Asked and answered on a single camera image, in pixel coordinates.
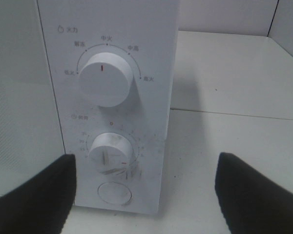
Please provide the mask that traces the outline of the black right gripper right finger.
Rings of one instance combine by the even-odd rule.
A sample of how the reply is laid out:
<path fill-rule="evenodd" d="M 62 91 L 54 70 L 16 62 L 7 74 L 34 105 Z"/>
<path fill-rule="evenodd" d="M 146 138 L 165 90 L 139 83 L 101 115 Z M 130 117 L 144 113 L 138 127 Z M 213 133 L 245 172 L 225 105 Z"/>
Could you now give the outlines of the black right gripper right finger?
<path fill-rule="evenodd" d="M 232 234 L 293 234 L 293 193 L 236 155 L 220 153 L 214 188 Z"/>

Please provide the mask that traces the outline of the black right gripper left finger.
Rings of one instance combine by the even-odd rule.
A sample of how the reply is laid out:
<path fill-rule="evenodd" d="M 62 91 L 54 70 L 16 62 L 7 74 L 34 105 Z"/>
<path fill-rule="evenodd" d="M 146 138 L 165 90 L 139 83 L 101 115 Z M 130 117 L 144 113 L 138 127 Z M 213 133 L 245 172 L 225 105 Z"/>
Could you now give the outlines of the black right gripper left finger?
<path fill-rule="evenodd" d="M 0 234 L 59 234 L 77 189 L 76 159 L 62 155 L 0 197 Z"/>

